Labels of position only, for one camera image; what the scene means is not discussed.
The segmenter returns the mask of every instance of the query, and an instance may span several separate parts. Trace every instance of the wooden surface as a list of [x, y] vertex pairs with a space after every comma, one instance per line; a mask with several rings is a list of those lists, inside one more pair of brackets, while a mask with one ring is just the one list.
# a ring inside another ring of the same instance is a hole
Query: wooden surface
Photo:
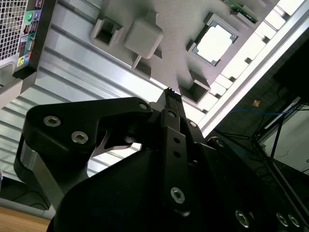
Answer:
[[0, 207], [0, 232], [46, 232], [50, 221]]

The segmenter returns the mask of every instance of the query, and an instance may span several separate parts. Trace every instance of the black pole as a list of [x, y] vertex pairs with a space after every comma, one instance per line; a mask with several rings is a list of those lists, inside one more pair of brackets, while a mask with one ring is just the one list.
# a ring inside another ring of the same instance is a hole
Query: black pole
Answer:
[[278, 140], [279, 140], [279, 136], [280, 136], [280, 132], [281, 132], [281, 129], [282, 129], [283, 122], [284, 122], [284, 115], [282, 115], [281, 118], [280, 118], [280, 123], [279, 123], [279, 127], [278, 127], [278, 130], [277, 130], [275, 142], [274, 142], [274, 145], [272, 147], [271, 154], [270, 154], [271, 159], [273, 159], [274, 156], [275, 156], [275, 152], [276, 152], [276, 148], [277, 148], [277, 144], [278, 144]]

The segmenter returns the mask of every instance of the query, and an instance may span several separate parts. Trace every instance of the circuit board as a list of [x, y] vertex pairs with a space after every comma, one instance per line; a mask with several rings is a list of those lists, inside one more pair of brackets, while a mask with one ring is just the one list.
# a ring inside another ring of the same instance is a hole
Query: circuit board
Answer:
[[244, 15], [247, 19], [249, 19], [254, 24], [258, 22], [258, 19], [255, 15], [252, 13], [246, 11], [243, 9], [241, 5], [234, 2], [233, 0], [222, 0], [227, 6], [229, 6], [233, 11], [240, 12], [242, 15]]

